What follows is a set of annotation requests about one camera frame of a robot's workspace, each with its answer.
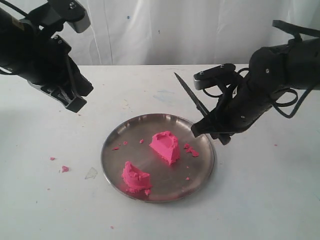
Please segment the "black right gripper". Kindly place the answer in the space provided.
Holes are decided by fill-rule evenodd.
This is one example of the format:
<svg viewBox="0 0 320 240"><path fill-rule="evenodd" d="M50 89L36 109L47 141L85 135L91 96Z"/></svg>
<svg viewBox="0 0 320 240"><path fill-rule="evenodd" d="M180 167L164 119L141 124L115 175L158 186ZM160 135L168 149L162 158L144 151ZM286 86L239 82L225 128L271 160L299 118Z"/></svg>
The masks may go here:
<svg viewBox="0 0 320 240"><path fill-rule="evenodd" d="M212 134L222 145L233 134L242 133L272 106L273 77L268 74L247 74L236 78L237 86L228 88L226 98L219 100L210 114L191 126L194 137Z"/></svg>

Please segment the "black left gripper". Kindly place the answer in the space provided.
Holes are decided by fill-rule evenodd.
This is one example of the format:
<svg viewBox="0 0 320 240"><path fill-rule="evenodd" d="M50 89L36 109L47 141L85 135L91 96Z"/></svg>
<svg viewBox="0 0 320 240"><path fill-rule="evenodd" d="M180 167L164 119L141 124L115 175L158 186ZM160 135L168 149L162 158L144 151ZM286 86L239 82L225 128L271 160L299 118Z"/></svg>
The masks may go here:
<svg viewBox="0 0 320 240"><path fill-rule="evenodd" d="M61 37L38 40L32 30L18 31L14 37L14 74L34 88L78 113L94 89L69 57L71 47Z"/></svg>

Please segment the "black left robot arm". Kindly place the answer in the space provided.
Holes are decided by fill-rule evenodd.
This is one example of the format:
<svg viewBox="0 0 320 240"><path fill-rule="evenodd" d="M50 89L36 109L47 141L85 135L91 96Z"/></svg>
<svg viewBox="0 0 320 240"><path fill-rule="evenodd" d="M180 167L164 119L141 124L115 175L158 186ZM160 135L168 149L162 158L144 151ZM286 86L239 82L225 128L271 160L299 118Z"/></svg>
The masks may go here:
<svg viewBox="0 0 320 240"><path fill-rule="evenodd" d="M0 73L25 79L65 106L85 104L93 86L69 56L71 46L58 34L65 24L78 34L91 25L77 0L48 0L22 19L1 9Z"/></svg>

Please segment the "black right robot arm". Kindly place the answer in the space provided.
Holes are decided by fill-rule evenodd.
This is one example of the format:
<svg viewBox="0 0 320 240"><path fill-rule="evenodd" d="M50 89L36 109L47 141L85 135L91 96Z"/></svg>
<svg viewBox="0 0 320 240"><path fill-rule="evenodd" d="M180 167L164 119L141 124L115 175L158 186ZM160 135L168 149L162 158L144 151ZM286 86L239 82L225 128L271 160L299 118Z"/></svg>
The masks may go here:
<svg viewBox="0 0 320 240"><path fill-rule="evenodd" d="M320 88L320 32L282 20L274 20L272 25L292 35L292 39L255 51L248 67L242 69L245 76L231 63L193 76L197 90L219 88L214 109L208 110L180 80L203 116L191 127L195 137L209 134L226 145L232 135L246 131L270 108L283 114L283 108L291 106L292 111L284 117L292 118L308 94Z"/></svg>

